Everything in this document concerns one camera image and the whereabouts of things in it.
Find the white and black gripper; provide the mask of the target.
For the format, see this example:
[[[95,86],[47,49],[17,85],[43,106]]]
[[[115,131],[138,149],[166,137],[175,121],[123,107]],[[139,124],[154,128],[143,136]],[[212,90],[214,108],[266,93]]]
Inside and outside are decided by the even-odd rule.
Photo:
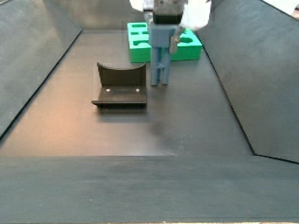
[[[156,25],[178,25],[171,36],[170,54],[176,53],[184,28],[198,31],[210,22],[211,0],[128,0]]]

